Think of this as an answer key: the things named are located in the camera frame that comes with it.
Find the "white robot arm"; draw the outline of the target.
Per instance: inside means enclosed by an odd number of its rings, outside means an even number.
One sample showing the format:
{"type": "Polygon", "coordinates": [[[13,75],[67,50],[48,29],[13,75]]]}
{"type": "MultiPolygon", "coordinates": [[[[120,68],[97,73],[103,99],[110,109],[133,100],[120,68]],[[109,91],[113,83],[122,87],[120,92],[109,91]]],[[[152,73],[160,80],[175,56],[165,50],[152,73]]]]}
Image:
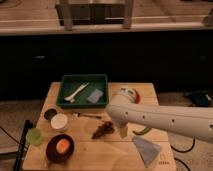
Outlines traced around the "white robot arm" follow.
{"type": "Polygon", "coordinates": [[[128,86],[112,97],[106,111],[117,128],[133,123],[213,143],[213,108],[148,106],[137,100],[138,92],[128,86]]]}

